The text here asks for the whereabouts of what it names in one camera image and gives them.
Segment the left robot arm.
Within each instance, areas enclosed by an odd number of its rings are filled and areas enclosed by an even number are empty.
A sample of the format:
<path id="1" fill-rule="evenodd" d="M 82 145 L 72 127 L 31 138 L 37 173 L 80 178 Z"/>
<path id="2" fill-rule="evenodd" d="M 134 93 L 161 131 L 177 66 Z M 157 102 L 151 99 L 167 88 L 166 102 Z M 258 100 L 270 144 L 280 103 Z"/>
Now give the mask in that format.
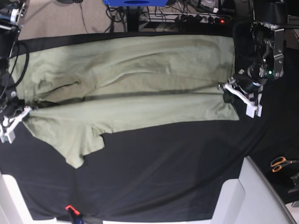
<path id="1" fill-rule="evenodd" d="M 288 23 L 288 12 L 284 0 L 252 1 L 252 18 L 237 21 L 233 25 L 235 51 L 252 64 L 231 76 L 227 83 L 220 84 L 226 103 L 239 98 L 246 105 L 246 115 L 254 118 L 262 115 L 260 104 L 264 86 L 268 80 L 279 79 L 284 74 L 284 35 L 283 26 Z M 255 54 L 246 55 L 237 45 L 237 29 L 250 24 L 250 34 L 255 44 Z"/>

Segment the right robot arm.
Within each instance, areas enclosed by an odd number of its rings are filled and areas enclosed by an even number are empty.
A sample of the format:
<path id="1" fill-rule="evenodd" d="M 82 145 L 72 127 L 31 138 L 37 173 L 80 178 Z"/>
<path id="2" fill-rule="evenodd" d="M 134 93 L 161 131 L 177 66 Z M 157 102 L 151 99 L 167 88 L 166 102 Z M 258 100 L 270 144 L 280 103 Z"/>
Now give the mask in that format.
<path id="1" fill-rule="evenodd" d="M 14 129 L 33 110 L 18 98 L 16 87 L 23 80 L 28 63 L 29 48 L 18 40 L 23 28 L 29 0 L 2 0 L 0 2 L 0 141 L 13 143 Z M 25 49 L 25 64 L 17 81 L 12 74 L 20 55 Z"/>

